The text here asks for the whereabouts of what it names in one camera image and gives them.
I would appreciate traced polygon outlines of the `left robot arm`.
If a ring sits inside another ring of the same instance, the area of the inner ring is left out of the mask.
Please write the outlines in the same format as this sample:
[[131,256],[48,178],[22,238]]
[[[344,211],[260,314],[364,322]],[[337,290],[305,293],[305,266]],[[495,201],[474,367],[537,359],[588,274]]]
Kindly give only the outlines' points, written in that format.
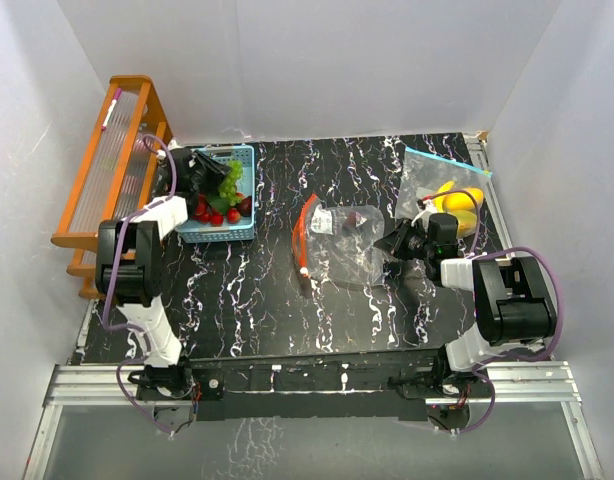
[[158,175],[154,197],[137,211],[98,227],[95,284],[105,295],[102,326],[137,335],[143,362],[164,368],[158,385],[181,399],[193,387],[190,370],[177,365],[182,345],[173,333],[162,300],[162,241],[227,180],[240,178],[240,168],[221,163],[188,147],[161,150],[166,168]]

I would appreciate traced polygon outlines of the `red fake strawberries bunch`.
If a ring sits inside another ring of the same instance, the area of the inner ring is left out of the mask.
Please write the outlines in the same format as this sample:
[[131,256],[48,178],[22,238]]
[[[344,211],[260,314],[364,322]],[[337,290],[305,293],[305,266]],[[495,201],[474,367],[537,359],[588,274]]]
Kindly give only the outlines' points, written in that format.
[[[245,196],[239,192],[239,197],[242,201],[243,198],[248,196]],[[191,218],[203,225],[209,225],[212,227],[235,225],[244,218],[250,218],[243,217],[239,213],[237,205],[232,207],[226,200],[220,197],[213,198],[212,201],[209,201],[204,194],[199,194],[197,196],[197,204],[193,210]]]

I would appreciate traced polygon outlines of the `red zip clear bag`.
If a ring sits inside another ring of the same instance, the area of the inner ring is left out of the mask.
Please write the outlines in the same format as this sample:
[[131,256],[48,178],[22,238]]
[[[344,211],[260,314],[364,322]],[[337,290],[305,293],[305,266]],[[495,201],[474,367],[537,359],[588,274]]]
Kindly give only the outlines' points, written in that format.
[[375,287],[384,279],[385,254],[374,246],[385,234],[382,212],[371,205],[326,207],[313,194],[292,230],[299,274],[343,286]]

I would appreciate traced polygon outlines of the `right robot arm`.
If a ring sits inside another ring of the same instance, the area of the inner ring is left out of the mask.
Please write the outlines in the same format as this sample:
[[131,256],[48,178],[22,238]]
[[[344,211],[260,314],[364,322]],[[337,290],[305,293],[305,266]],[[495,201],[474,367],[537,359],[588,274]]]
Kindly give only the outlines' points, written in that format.
[[420,260],[427,278],[439,287],[469,291],[474,296],[475,323],[438,353],[434,388],[453,397],[465,389],[468,371],[543,339],[562,333],[562,305],[552,296],[543,273],[547,267],[534,251],[521,257],[501,252],[463,256],[458,245],[458,219],[432,213],[400,221],[374,246],[398,260]]

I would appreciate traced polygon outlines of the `green fake grapes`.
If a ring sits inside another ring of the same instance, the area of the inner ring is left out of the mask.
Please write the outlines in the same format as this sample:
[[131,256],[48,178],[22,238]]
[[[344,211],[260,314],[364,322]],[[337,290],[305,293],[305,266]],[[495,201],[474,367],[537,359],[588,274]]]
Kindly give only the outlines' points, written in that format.
[[243,167],[242,163],[237,160],[231,160],[228,166],[230,171],[219,186],[218,193],[222,199],[234,207],[241,201],[237,183],[242,177]]

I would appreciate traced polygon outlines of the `light blue plastic basket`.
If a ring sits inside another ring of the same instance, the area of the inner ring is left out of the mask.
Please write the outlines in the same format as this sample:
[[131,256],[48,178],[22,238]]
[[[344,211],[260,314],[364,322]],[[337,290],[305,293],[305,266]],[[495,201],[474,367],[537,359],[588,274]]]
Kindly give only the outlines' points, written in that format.
[[211,243],[252,240],[255,236],[255,152],[250,145],[232,145],[217,147],[193,147],[193,150],[202,152],[217,163],[240,167],[236,173],[238,178],[234,181],[232,189],[240,200],[239,205],[230,205],[226,198],[212,199],[218,208],[201,196],[199,207],[190,219],[178,226],[176,232],[186,243]]

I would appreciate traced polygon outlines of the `dark red fake plum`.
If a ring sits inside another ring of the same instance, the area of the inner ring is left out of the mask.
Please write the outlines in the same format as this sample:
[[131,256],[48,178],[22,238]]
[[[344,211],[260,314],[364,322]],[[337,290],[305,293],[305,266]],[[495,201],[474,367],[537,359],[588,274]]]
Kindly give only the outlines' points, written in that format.
[[237,209],[243,217],[251,217],[253,210],[252,197],[248,196],[243,198],[242,201],[237,205]]

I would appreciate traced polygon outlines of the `blue zip clear bag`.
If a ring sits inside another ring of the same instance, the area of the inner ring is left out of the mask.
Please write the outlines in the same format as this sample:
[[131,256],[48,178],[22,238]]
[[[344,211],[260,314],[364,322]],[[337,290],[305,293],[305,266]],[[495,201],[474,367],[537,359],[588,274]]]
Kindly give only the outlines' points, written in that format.
[[482,204],[490,178],[487,170],[406,147],[395,217],[413,219],[420,211],[419,200],[456,189],[479,190],[471,194]]

